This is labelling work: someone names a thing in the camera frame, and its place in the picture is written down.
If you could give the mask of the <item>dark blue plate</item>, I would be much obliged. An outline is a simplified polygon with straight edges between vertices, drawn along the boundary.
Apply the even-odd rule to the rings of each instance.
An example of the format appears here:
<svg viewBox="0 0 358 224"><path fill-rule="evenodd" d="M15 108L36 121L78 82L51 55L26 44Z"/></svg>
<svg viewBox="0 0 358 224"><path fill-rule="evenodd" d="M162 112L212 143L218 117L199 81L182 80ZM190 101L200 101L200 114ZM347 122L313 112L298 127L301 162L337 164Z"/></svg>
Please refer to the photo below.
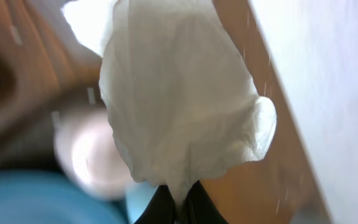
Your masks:
<svg viewBox="0 0 358 224"><path fill-rule="evenodd" d="M125 223L109 202L89 196L61 174L0 171L0 223Z"/></svg>

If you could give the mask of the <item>white napkin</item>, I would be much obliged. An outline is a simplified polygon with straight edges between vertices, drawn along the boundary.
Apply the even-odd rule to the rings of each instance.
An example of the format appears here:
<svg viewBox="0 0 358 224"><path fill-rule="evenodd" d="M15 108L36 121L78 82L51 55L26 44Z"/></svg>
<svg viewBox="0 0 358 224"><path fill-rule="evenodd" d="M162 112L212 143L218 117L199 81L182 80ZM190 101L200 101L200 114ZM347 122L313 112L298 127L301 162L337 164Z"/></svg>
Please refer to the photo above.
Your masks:
<svg viewBox="0 0 358 224"><path fill-rule="evenodd" d="M277 114L211 0L70 1L78 42L102 59L99 89L136 182L183 204L200 179L261 161Z"/></svg>

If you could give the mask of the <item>white plastic cup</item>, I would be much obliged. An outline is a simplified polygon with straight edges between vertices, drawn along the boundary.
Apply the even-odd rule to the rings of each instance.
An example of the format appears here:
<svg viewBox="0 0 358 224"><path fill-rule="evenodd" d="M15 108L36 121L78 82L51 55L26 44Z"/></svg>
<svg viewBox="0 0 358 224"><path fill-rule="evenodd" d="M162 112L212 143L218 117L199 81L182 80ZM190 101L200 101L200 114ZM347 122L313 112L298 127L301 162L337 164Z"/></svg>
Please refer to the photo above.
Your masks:
<svg viewBox="0 0 358 224"><path fill-rule="evenodd" d="M104 109L64 114L55 130L53 146L64 173L93 197L118 200L134 185Z"/></svg>

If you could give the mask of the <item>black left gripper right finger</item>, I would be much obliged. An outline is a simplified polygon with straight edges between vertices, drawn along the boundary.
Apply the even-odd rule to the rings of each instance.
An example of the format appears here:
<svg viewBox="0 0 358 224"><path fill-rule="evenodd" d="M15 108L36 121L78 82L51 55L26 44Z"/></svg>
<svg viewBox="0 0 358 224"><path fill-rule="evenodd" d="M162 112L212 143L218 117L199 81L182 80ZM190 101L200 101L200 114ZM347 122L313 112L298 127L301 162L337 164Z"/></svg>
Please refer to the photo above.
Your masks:
<svg viewBox="0 0 358 224"><path fill-rule="evenodd" d="M200 181L194 183L188 192L185 207L189 224L228 224Z"/></svg>

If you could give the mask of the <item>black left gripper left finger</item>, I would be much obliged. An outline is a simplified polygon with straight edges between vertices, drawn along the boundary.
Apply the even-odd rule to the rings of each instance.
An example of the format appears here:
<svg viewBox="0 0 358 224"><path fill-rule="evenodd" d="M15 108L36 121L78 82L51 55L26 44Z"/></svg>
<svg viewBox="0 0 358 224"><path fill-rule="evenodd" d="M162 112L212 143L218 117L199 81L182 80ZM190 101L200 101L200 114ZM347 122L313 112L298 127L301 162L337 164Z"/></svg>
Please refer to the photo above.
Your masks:
<svg viewBox="0 0 358 224"><path fill-rule="evenodd" d="M166 185L160 185L135 224L174 224L175 204Z"/></svg>

